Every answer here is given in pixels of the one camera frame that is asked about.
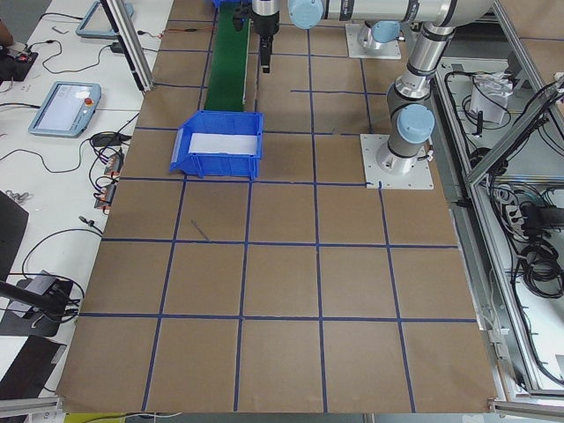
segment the floor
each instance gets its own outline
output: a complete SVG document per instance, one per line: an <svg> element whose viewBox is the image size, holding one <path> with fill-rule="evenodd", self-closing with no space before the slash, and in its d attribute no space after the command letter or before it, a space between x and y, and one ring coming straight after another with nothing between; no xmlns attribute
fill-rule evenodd
<svg viewBox="0 0 564 423"><path fill-rule="evenodd" d="M484 412L495 388L440 179L366 189L404 62L283 11L255 182L169 173L204 104L214 10L176 0L57 393L70 412Z"/></svg>

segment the blue tape grid line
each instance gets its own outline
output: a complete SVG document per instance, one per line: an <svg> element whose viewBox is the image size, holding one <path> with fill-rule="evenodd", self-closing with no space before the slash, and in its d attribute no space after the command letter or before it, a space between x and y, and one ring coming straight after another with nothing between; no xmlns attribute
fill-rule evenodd
<svg viewBox="0 0 564 423"><path fill-rule="evenodd" d="M217 11L213 17L213 21L214 21L214 25L215 25L215 21L217 19ZM209 46L208 49L211 50L212 49L212 41L213 41L213 32L210 33L210 42L209 42ZM203 86L204 86L204 81L205 81L205 74L207 72L207 68L210 62L210 55L211 53L207 54L206 60L205 60L205 67L204 67L204 75L202 75L202 84L200 87L200 95L198 98L198 104L197 104L197 108L200 108L201 105L201 101L202 101L202 92L203 92ZM176 247L176 237L178 236L178 228L180 227L180 221L181 221L181 216L182 216L182 207L183 207L183 203L184 203L184 198L185 198L185 194L186 194L186 188L187 188L187 178L184 177L183 181L182 181L182 191L181 191L181 196L179 198L178 201L178 211L176 212L176 221L174 223L174 234L173 234L173 239L170 245L170 253L168 256L168 264L167 264L167 273L165 276L165 282L162 288L162 294L160 296L160 307L159 307L159 314L162 315L164 313L164 308L165 308L165 301L167 298L167 289L168 289L168 282L170 279L170 271L172 269L172 264L173 264L173 260L174 260L174 249ZM159 337L160 337L160 325L162 324L162 318L158 317L157 318L157 326L155 329L155 336L154 339L152 341L152 352L151 352L151 360L149 361L149 369L147 371L147 379L146 379L146 383L145 383L145 393L143 395L143 403L141 405L141 410L144 412L146 411L146 407L147 407L147 403L149 401L149 393L151 392L151 381L152 381L152 371L154 369L154 364L155 364L155 359L157 356L157 350L159 347Z"/></svg>
<svg viewBox="0 0 564 423"><path fill-rule="evenodd" d="M235 362L235 389L234 389L234 401L233 401L233 411L236 412L239 409L239 380L241 373L241 343L242 343L242 331L243 331L243 321L244 321L244 308L245 308L245 284L247 282L247 262L249 256L249 231L250 231L250 213L251 213L251 203L253 198L253 183L249 183L249 193L247 196L247 218L245 220L245 242L243 250L243 272L241 277L241 297L239 299L239 327L237 328L237 355Z"/></svg>
<svg viewBox="0 0 564 423"><path fill-rule="evenodd" d="M415 398L413 397L412 377L410 376L409 373L409 362L407 360L407 351L405 349L404 328L402 325L402 317L399 310L399 299L397 297L396 276L394 273L394 264L391 256L390 235L388 233L388 221L386 220L386 207L384 205L384 195L382 193L382 185L380 185L378 189L378 197L380 198L380 206L382 207L382 223L384 227L384 239L386 240L388 264L390 266L390 279L391 279L392 291L394 294L394 306L396 307L397 328L399 329L399 342L401 344L402 358L404 361L405 381L407 383L407 392L409 394L409 402L412 408L412 412L416 412L417 409L415 407Z"/></svg>
<svg viewBox="0 0 564 423"><path fill-rule="evenodd" d="M175 242L177 244L219 244L219 245L266 245L278 247L320 247L348 249L458 249L457 245L419 245L419 244L346 244L328 242L275 242L275 241L214 241L214 240L181 240L159 238L102 238L104 242Z"/></svg>
<svg viewBox="0 0 564 423"><path fill-rule="evenodd" d="M314 216L315 216L315 266L317 269L317 307L319 310L319 353L321 362L321 387L323 399L323 412L329 411L327 402L327 377L325 373L325 342L323 336L323 291L321 285L321 257L319 249L319 205L317 202L317 166L315 155L315 117L313 95L313 71L311 67L311 33L308 30L308 82L309 82L309 113L311 119L311 148L314 176Z"/></svg>
<svg viewBox="0 0 564 423"><path fill-rule="evenodd" d="M99 313L85 311L81 317L112 319L161 319L161 320L262 320L283 322L375 322L375 323L476 323L476 319L440 317L362 317L362 316L311 316L311 315L190 315L182 313Z"/></svg>

